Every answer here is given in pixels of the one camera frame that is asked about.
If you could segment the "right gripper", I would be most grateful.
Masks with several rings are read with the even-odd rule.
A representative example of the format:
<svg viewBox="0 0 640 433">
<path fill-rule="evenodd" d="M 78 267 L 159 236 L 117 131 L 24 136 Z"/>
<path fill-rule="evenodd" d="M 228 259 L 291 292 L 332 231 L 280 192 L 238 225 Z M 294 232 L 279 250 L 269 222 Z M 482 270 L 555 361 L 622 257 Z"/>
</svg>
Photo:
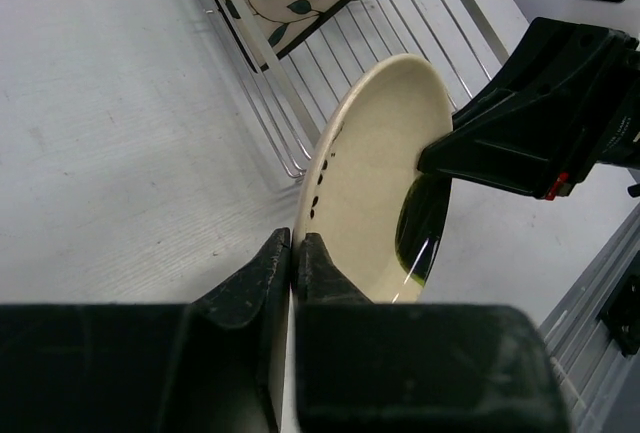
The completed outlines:
<svg viewBox="0 0 640 433">
<path fill-rule="evenodd" d="M 535 19 L 418 170 L 553 200 L 596 163 L 638 166 L 638 45 L 619 30 Z"/>
</svg>

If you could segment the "cream plate with flowers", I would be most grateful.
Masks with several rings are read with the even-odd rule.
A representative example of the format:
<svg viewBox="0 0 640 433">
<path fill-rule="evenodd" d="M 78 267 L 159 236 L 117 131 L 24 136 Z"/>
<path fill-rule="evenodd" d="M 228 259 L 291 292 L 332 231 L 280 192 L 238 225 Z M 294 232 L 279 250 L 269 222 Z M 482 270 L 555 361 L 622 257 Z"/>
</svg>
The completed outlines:
<svg viewBox="0 0 640 433">
<path fill-rule="evenodd" d="M 292 236 L 295 406 L 304 432 L 414 432 L 429 343 L 418 303 L 451 182 L 420 172 L 450 133 L 446 89 L 424 58 L 369 70 L 314 151 Z"/>
</svg>

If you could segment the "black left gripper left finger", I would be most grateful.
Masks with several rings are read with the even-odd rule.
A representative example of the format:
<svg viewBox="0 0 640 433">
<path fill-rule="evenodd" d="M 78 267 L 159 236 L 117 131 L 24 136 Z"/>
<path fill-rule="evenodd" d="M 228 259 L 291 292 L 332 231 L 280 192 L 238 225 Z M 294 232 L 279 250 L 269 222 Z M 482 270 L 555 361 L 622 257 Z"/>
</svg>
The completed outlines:
<svg viewBox="0 0 640 433">
<path fill-rule="evenodd" d="M 290 232 L 191 303 L 5 304 L 5 432 L 277 432 Z"/>
</svg>

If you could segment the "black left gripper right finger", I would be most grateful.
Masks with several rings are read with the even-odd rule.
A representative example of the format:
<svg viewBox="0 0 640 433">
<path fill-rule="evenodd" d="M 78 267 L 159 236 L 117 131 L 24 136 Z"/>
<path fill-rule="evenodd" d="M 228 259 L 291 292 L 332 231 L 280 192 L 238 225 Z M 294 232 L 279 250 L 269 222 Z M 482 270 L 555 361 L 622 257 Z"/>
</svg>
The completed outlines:
<svg viewBox="0 0 640 433">
<path fill-rule="evenodd" d="M 295 283 L 304 432 L 568 432 L 545 343 L 508 305 L 380 303 L 306 236 Z"/>
</svg>

